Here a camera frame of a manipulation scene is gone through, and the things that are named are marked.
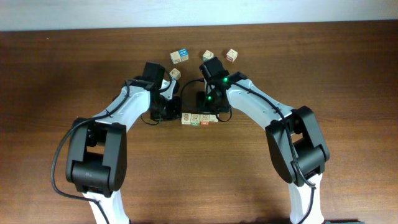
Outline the blue label wooden block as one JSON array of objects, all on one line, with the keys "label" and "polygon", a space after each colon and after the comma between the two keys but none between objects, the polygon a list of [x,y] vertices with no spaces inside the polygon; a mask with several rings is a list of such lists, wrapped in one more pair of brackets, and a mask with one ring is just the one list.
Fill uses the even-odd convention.
[{"label": "blue label wooden block", "polygon": [[216,117],[216,115],[215,114],[210,114],[209,115],[209,121],[210,122],[218,122],[218,118]]}]

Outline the red label wooden block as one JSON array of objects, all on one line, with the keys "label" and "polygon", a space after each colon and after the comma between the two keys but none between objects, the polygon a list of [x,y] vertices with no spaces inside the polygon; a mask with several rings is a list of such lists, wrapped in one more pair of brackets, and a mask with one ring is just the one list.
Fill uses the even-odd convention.
[{"label": "red label wooden block", "polygon": [[208,115],[208,114],[200,115],[200,124],[201,125],[209,125],[209,122],[210,122],[210,115]]}]

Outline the yellow letter wooden block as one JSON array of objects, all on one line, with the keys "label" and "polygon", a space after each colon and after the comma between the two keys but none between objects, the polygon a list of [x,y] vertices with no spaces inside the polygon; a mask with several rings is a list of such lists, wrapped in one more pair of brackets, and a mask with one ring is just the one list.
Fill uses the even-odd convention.
[{"label": "yellow letter wooden block", "polygon": [[182,113],[182,115],[181,115],[181,123],[182,124],[191,125],[191,117],[192,117],[191,113]]}]

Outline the green label wooden block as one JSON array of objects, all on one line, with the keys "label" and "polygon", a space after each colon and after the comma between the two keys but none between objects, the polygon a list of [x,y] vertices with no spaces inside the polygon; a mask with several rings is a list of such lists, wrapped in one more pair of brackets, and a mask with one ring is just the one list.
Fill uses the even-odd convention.
[{"label": "green label wooden block", "polygon": [[191,122],[192,126],[199,126],[200,125],[200,115],[192,113],[190,122]]}]

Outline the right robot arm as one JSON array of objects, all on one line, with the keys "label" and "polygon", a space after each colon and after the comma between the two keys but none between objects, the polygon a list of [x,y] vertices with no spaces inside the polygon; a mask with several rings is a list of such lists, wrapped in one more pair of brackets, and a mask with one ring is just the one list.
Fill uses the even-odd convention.
[{"label": "right robot arm", "polygon": [[248,115],[265,132],[272,165],[288,184],[291,223],[324,223],[320,182],[330,158],[315,113],[271,98],[241,72],[230,74],[214,57],[199,67],[205,82],[204,105],[210,113],[222,107]]}]

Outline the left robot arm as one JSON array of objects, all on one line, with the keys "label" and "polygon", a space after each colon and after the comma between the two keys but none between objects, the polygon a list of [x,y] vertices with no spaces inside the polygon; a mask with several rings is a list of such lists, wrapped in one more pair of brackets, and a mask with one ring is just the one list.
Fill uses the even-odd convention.
[{"label": "left robot arm", "polygon": [[97,223],[130,223],[121,186],[127,171],[127,132],[150,111],[162,121],[177,107],[176,79],[158,63],[147,62],[143,74],[126,80],[109,106],[90,119],[78,118],[70,133],[66,179],[90,203]]}]

